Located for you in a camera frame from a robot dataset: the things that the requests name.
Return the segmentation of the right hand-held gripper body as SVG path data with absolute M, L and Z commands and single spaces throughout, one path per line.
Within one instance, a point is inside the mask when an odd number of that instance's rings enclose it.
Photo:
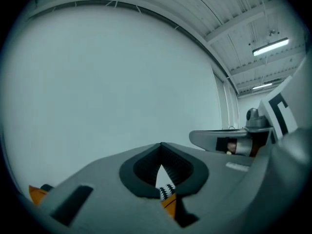
M 246 114 L 246 128 L 253 132 L 271 128 L 274 139 L 312 127 L 312 56 L 306 55 L 295 73 L 266 95 L 258 108 Z

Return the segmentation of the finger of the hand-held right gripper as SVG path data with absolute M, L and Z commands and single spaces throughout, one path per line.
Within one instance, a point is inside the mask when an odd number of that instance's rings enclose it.
M 245 129 L 191 131 L 190 142 L 209 152 L 251 155 L 253 140 Z

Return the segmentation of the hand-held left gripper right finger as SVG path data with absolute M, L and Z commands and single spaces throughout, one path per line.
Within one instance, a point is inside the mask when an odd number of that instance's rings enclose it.
M 162 229 L 242 229 L 246 212 L 234 190 L 246 175 L 227 164 L 251 164 L 241 156 L 209 153 L 160 144 L 160 164 L 171 181 L 163 186 L 161 197 L 172 214 L 160 223 Z

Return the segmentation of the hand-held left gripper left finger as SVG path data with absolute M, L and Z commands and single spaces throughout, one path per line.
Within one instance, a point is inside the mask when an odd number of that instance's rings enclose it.
M 37 208 L 39 223 L 53 234 L 178 234 L 182 228 L 159 199 L 137 197 L 119 178 L 121 165 L 151 148 L 146 145 L 100 158 L 52 189 Z M 91 193 L 69 225 L 53 213 L 79 187 Z

